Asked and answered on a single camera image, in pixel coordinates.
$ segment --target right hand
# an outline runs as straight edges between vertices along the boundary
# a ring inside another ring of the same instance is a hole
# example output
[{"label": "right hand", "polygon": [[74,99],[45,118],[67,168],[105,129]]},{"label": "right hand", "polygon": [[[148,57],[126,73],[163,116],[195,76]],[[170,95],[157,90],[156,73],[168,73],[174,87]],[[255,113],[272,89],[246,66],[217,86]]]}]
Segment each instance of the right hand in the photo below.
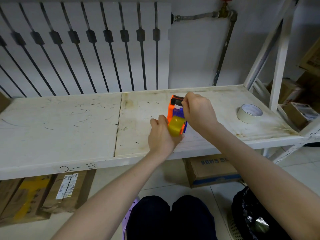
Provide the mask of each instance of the right hand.
[{"label": "right hand", "polygon": [[185,119],[199,134],[207,133],[219,125],[210,100],[199,94],[188,92],[182,107]]}]

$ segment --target white shelf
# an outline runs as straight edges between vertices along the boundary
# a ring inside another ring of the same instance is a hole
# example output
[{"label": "white shelf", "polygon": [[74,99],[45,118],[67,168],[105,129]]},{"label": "white shelf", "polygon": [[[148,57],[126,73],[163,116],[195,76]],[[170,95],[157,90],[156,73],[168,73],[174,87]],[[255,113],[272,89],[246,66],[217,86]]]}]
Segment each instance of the white shelf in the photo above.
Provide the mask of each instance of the white shelf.
[{"label": "white shelf", "polygon": [[[243,85],[18,98],[0,114],[0,180],[134,164],[149,151],[150,118],[166,116],[171,96],[189,91],[210,99],[218,121],[254,149],[303,139]],[[263,111],[257,124],[236,116],[247,103]],[[216,153],[188,125],[169,159]]]}]

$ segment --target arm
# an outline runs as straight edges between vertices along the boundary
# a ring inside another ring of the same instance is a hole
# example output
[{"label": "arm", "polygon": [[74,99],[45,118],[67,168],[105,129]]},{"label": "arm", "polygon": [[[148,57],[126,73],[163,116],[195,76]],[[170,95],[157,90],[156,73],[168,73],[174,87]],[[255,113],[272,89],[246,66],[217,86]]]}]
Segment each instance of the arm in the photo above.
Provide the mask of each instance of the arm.
[{"label": "arm", "polygon": [[182,140],[170,136],[167,123],[163,115],[150,120],[149,153],[76,210],[51,240],[112,238],[146,181]]},{"label": "arm", "polygon": [[182,102],[191,127],[226,155],[254,195],[294,239],[320,239],[320,197],[247,146],[217,121],[210,101],[187,93]]}]

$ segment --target masking tape roll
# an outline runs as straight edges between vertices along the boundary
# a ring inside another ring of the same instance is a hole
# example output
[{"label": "masking tape roll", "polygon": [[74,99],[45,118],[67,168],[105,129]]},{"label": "masking tape roll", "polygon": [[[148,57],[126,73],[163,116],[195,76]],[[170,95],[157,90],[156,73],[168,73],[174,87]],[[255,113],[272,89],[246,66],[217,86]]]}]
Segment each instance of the masking tape roll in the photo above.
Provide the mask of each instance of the masking tape roll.
[{"label": "masking tape roll", "polygon": [[244,104],[240,107],[237,117],[244,123],[254,124],[262,116],[262,110],[253,104]]}]

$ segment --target pipe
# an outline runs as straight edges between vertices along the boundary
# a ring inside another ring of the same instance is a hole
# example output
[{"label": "pipe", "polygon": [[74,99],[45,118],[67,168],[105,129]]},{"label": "pipe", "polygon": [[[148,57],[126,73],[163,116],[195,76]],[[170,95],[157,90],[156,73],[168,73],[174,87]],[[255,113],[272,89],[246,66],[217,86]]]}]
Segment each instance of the pipe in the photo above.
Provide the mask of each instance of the pipe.
[{"label": "pipe", "polygon": [[229,41],[230,41],[230,38],[231,38],[231,34],[232,34],[233,28],[235,26],[235,22],[237,21],[237,18],[238,18],[238,13],[236,11],[234,11],[234,10],[231,10],[230,11],[230,28],[229,28],[228,34],[226,36],[226,41],[225,41],[224,46],[222,48],[222,52],[221,52],[221,56],[220,56],[220,60],[219,60],[219,64],[218,64],[218,68],[217,68],[216,74],[214,76],[214,80],[213,80],[212,86],[216,86],[217,85],[218,78],[219,78],[220,71],[221,71],[222,64],[223,64],[223,60],[224,60],[224,57],[226,56],[226,52],[227,52],[227,48],[228,48]]},{"label": "pipe", "polygon": [[179,22],[179,21],[187,21],[187,20],[196,20],[196,19],[202,19],[202,18],[218,18],[219,17],[219,12],[207,12],[207,13],[202,13],[194,16],[174,16],[174,21]]}]

